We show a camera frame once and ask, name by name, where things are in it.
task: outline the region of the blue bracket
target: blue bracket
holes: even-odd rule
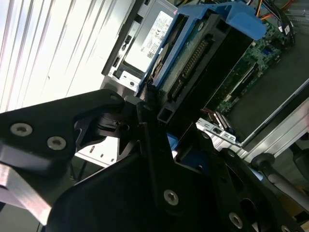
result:
[[[249,36],[253,40],[259,40],[265,33],[266,28],[263,25],[262,21],[255,16],[255,10],[253,7],[246,5],[243,2],[226,2],[221,4],[203,4],[203,5],[188,5],[184,7],[180,7],[174,17],[173,22],[171,23],[166,36],[157,51],[157,54],[154,56],[154,59],[149,67],[152,67],[156,59],[158,58],[159,51],[162,47],[166,45],[166,38],[168,37],[175,21],[179,15],[188,16],[187,22],[184,25],[172,51],[170,52],[166,62],[164,63],[161,72],[158,77],[154,81],[154,85],[156,88],[160,88],[167,72],[172,66],[176,56],[180,52],[182,46],[184,45],[186,39],[190,35],[193,30],[195,23],[197,20],[201,20],[207,10],[212,10],[217,14],[221,15],[225,22],[231,27],[241,31],[245,35]],[[143,86],[145,78],[147,74],[150,72],[150,68],[148,68],[145,77],[140,82],[138,86],[138,92],[141,90],[140,86]]]

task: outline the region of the bolt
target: bolt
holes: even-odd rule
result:
[[[209,136],[205,132],[202,132],[202,135],[205,139],[209,139]]]
[[[149,108],[148,105],[144,105],[144,108],[145,108],[146,110],[151,110],[151,109]]]
[[[230,218],[231,222],[238,228],[241,229],[242,228],[242,220],[240,219],[240,217],[235,214],[235,213],[230,213],[228,215],[228,217]]]
[[[289,228],[287,228],[285,225],[281,226],[282,232],[290,232]]]
[[[65,141],[65,139],[62,137],[53,136],[47,140],[47,145],[50,149],[53,149],[55,151],[60,151],[66,147],[67,141]]]
[[[167,203],[173,206],[178,205],[179,202],[177,194],[170,189],[164,191],[164,199]]]
[[[233,158],[235,157],[234,152],[232,152],[232,151],[228,150],[228,151],[227,151],[227,153],[228,153],[231,157],[233,157]]]
[[[111,94],[111,99],[117,100],[118,98],[115,95]]]
[[[32,133],[32,127],[26,123],[15,123],[10,128],[12,134],[25,137]]]
[[[201,24],[199,25],[199,27],[198,27],[197,30],[198,30],[198,31],[202,30],[203,26],[204,26],[204,23],[201,23]]]

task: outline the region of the label sticker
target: label sticker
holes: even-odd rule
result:
[[[290,32],[290,26],[287,25],[284,31],[285,31],[285,34],[287,35]]]
[[[172,21],[173,18],[171,16],[163,11],[160,11],[143,45],[141,46],[141,52],[145,53],[148,58],[152,59],[154,57]]]

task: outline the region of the green circuit board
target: green circuit board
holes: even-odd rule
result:
[[[280,60],[283,35],[276,26],[268,22],[264,25],[267,28],[266,34],[260,40],[252,42],[214,96],[214,101],[219,103],[216,111],[228,115],[265,71]]]

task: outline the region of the slot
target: slot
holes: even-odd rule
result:
[[[119,63],[120,57],[117,57],[114,64],[112,65],[113,67],[117,67],[118,63]]]

